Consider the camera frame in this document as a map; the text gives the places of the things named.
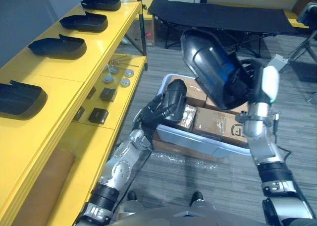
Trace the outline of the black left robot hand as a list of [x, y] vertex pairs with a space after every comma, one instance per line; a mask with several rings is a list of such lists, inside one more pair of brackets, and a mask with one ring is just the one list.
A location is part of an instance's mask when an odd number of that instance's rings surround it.
[[178, 103], [169, 102], [166, 94], [156, 95], [135, 116], [132, 130], [141, 130], [150, 139], [159, 124], [175, 113]]

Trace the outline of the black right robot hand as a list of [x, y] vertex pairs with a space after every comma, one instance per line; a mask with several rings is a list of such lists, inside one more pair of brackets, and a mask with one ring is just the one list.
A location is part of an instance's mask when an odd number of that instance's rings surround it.
[[227, 90], [244, 102], [271, 105], [278, 94], [279, 80], [279, 73], [273, 65], [264, 66], [255, 59], [243, 59], [229, 76]]

